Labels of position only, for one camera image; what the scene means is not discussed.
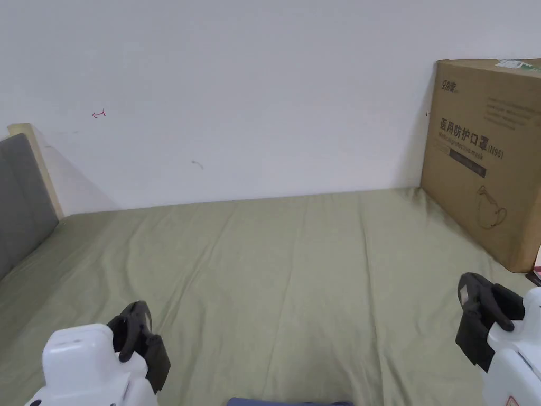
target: white wall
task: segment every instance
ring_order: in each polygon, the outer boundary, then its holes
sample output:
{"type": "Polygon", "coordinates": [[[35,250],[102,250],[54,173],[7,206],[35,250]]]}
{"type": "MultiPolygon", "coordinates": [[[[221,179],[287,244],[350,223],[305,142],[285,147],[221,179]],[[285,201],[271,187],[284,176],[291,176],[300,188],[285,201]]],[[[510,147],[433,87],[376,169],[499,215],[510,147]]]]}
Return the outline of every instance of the white wall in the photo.
{"type": "Polygon", "coordinates": [[[539,15],[539,0],[4,0],[0,126],[41,132],[67,214],[417,185],[433,62],[539,56],[539,15]]]}

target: white label sticker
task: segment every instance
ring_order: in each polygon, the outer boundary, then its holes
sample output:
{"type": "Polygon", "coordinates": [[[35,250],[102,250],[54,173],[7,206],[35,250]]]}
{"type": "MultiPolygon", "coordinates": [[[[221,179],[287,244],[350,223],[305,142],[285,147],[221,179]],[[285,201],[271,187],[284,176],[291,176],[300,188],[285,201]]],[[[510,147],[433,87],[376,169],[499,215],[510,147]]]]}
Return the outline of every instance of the white label sticker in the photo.
{"type": "Polygon", "coordinates": [[[460,288],[460,303],[462,306],[468,301],[468,288],[464,285],[460,288]]]}
{"type": "Polygon", "coordinates": [[[496,66],[500,66],[502,68],[511,68],[511,69],[518,69],[522,65],[524,65],[524,62],[517,61],[516,59],[500,59],[500,63],[496,64],[496,66]]]}
{"type": "Polygon", "coordinates": [[[517,401],[514,399],[514,397],[509,396],[509,399],[507,399],[507,403],[505,406],[518,406],[517,401]]]}

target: wrinkled sheet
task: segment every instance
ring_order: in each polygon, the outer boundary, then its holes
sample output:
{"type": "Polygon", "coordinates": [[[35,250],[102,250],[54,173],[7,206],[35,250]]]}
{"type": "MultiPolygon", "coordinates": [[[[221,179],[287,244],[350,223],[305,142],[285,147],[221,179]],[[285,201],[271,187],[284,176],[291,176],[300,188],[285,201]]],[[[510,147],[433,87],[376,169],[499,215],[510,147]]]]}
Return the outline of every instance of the wrinkled sheet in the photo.
{"type": "Polygon", "coordinates": [[[172,363],[161,406],[481,404],[454,343],[468,271],[533,287],[419,189],[75,215],[0,282],[0,404],[44,384],[54,330],[138,299],[172,363]]]}

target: red pen mark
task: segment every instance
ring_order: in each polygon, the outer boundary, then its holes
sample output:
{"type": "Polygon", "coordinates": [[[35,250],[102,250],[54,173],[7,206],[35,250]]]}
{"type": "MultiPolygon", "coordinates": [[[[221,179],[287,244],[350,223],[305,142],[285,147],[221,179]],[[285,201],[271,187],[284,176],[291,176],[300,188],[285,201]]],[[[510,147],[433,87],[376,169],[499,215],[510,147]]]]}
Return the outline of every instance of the red pen mark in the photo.
{"type": "Polygon", "coordinates": [[[94,118],[96,119],[96,118],[98,118],[98,117],[96,117],[96,116],[101,116],[102,114],[103,114],[103,116],[105,117],[105,110],[104,110],[104,109],[102,109],[102,112],[101,112],[101,113],[98,113],[98,114],[96,114],[96,112],[93,112],[93,113],[92,113],[92,117],[94,117],[94,118]]]}

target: cardboard box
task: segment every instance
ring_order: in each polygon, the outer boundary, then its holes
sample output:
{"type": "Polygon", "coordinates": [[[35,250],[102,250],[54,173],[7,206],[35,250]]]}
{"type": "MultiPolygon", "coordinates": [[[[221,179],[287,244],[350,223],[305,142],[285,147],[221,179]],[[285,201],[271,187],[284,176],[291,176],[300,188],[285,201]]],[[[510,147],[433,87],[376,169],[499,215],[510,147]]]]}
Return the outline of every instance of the cardboard box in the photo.
{"type": "Polygon", "coordinates": [[[541,59],[438,62],[421,187],[508,270],[532,269],[541,59]]]}

